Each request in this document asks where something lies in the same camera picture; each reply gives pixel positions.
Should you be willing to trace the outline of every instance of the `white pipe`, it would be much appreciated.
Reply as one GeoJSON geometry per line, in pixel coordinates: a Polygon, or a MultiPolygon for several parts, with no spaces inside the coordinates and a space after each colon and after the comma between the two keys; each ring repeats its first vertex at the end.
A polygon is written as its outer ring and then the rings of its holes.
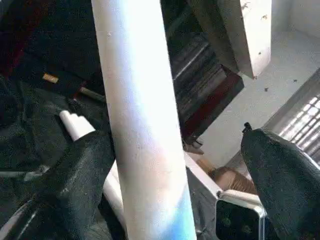
{"type": "Polygon", "coordinates": [[[195,240],[158,0],[92,0],[130,240],[195,240]]]}

